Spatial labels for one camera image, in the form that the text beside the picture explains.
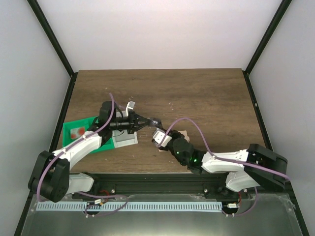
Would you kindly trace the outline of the beige card holder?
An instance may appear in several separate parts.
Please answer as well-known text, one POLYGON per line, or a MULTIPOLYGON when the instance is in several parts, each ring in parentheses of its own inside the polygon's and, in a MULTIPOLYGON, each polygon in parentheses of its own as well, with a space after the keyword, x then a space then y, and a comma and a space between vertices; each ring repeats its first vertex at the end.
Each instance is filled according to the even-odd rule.
POLYGON ((187 142, 190 142, 190 138, 189 138, 189 136, 188 136, 186 130, 184 130, 184 131, 179 131, 179 133, 181 133, 182 135, 184 135, 184 139, 185 139, 187 142))

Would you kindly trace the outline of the black vip card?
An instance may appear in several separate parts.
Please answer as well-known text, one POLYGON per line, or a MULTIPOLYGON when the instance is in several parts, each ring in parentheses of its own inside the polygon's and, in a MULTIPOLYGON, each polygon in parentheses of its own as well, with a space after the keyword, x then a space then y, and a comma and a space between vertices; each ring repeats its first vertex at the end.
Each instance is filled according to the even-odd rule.
POLYGON ((150 119, 150 126, 151 127, 162 128, 162 122, 158 118, 152 118, 152 119, 150 119))

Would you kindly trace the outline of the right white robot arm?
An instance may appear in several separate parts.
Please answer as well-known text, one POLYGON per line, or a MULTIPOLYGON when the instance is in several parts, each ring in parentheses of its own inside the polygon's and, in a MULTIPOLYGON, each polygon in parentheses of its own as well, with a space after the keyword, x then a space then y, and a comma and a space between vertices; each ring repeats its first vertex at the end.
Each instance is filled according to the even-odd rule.
POLYGON ((288 181, 287 159, 258 144, 235 152, 211 153, 196 149, 176 130, 167 133, 159 128, 153 133, 152 142, 159 150, 169 151, 194 174, 226 173, 225 182, 219 185, 219 193, 224 198, 254 187, 282 191, 288 181))

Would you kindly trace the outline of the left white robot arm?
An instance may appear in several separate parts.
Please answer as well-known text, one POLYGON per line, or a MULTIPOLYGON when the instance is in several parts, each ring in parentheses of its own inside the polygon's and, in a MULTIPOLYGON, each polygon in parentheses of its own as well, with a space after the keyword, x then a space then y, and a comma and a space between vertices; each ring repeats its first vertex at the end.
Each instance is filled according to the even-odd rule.
POLYGON ((60 201, 65 195, 84 192, 94 199, 100 194, 100 185, 88 174, 71 174, 70 170, 89 153, 105 145, 113 131, 133 134, 145 126, 160 125, 153 118, 145 118, 133 111, 133 102, 128 102, 121 111, 114 101, 103 102, 99 115, 81 137, 69 145, 39 154, 33 168, 28 188, 38 201, 60 201))

